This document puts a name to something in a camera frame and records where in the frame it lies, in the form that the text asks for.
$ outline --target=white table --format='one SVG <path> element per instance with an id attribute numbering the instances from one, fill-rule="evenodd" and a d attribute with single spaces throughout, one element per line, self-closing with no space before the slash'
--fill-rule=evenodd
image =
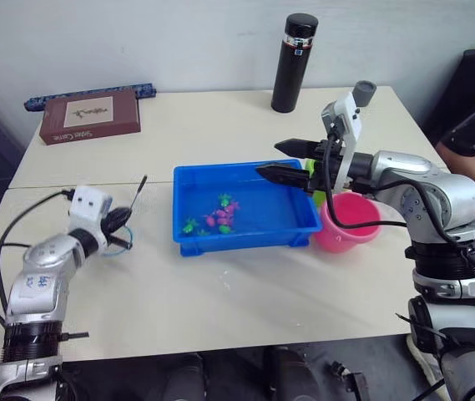
<path id="1" fill-rule="evenodd" d="M 296 110 L 276 113 L 270 91 L 158 94 L 139 101 L 142 131 L 46 146 L 38 129 L 11 188 L 172 181 L 176 165 L 285 159 L 274 143 L 326 136 L 321 111 L 350 88 L 303 89 Z M 390 87 L 362 109 L 360 152 L 416 153 L 444 167 Z"/>
<path id="2" fill-rule="evenodd" d="M 128 205 L 136 185 L 103 185 L 114 206 Z M 8 190 L 0 235 L 22 209 L 53 188 Z M 68 224 L 57 198 L 26 216 L 10 241 L 36 243 Z M 406 231 L 383 227 L 371 243 L 344 255 L 269 247 L 183 258 L 172 241 L 172 184 L 147 184 L 130 226 L 134 248 L 94 256 L 71 281 L 64 330 L 90 338 L 61 345 L 65 360 L 122 358 L 273 343 L 361 338 L 408 332 L 395 312 L 417 295 Z M 387 207 L 384 218 L 398 216 Z M 23 250 L 3 253 L 9 288 Z M 0 349 L 3 331 L 0 328 Z"/>

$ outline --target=pink toy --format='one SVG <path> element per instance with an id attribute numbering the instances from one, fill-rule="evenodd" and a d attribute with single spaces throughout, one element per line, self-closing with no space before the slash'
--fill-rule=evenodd
<path id="1" fill-rule="evenodd" d="M 380 220 L 380 211 L 370 200 L 353 192 L 343 192 L 334 195 L 334 208 L 337 218 L 346 224 L 363 223 Z M 326 251 L 342 253 L 357 244 L 363 244 L 374 239 L 380 231 L 379 226 L 363 227 L 345 230 L 334 224 L 328 213 L 326 202 L 321 206 L 323 229 L 314 234 L 319 245 Z"/>
<path id="2" fill-rule="evenodd" d="M 224 210 L 227 212 L 227 213 L 230 213 L 231 215 L 234 214 L 235 211 L 239 210 L 240 207 L 239 207 L 239 202 L 231 202 L 229 206 L 226 206 L 224 208 Z"/>
<path id="3" fill-rule="evenodd" d="M 217 215 L 217 217 L 223 217 L 223 218 L 228 217 L 228 214 L 222 209 L 218 209 L 217 211 L 215 211 L 215 214 Z"/>
<path id="4" fill-rule="evenodd" d="M 217 219 L 217 224 L 220 224 L 221 226 L 231 226 L 234 224 L 234 221 L 229 217 L 219 217 Z"/>
<path id="5" fill-rule="evenodd" d="M 215 218 L 212 215 L 206 215 L 205 217 L 205 224 L 207 224 L 209 227 L 215 227 Z"/>

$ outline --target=gray cap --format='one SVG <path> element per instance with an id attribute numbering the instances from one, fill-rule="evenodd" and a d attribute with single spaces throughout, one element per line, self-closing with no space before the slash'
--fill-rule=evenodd
<path id="1" fill-rule="evenodd" d="M 367 106 L 372 99 L 372 95 L 376 92 L 376 85 L 371 81 L 357 81 L 356 86 L 352 90 L 352 96 L 357 107 Z"/>

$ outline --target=white label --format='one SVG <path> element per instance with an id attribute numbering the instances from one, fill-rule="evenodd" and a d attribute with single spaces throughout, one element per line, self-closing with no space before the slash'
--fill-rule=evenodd
<path id="1" fill-rule="evenodd" d="M 64 128 L 113 121 L 113 96 L 67 103 Z"/>

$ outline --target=bottle lid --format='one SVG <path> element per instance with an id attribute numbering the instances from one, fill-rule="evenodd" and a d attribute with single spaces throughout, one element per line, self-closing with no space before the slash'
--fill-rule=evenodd
<path id="1" fill-rule="evenodd" d="M 310 14 L 291 14 L 286 20 L 286 33 L 293 38 L 311 38 L 318 24 L 319 20 Z"/>
<path id="2" fill-rule="evenodd" d="M 367 106 L 376 92 L 376 85 L 371 81 L 357 81 L 356 86 L 352 90 L 352 96 L 357 107 Z"/>

